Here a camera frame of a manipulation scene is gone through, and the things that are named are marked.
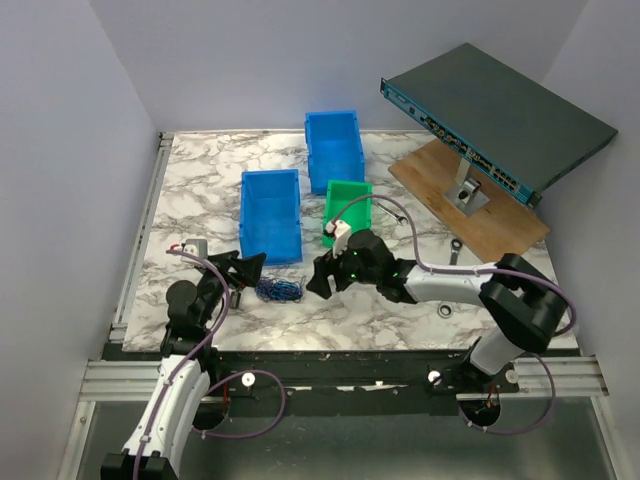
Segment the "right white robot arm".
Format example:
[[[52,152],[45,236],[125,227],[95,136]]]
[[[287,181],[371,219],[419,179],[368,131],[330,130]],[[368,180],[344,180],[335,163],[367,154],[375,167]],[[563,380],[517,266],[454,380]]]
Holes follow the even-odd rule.
[[[544,353],[565,333],[562,318],[576,322],[576,307],[566,294],[518,254],[475,266],[422,264],[395,257],[381,237],[365,229],[336,239],[313,262],[306,288],[323,299],[359,283],[372,285],[394,303],[444,301],[484,307],[496,326],[480,337],[462,362],[431,378],[435,389],[480,392],[524,353]]]

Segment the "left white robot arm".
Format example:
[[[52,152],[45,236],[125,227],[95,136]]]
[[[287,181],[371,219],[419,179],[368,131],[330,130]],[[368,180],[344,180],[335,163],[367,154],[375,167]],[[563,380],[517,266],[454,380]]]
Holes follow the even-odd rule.
[[[266,255],[236,250],[201,258],[171,249],[203,271],[196,283],[179,280],[166,291],[166,332],[159,377],[146,408],[119,453],[105,456],[102,479],[177,479],[186,440],[205,395],[222,380],[212,339],[232,305],[231,290],[255,287]]]

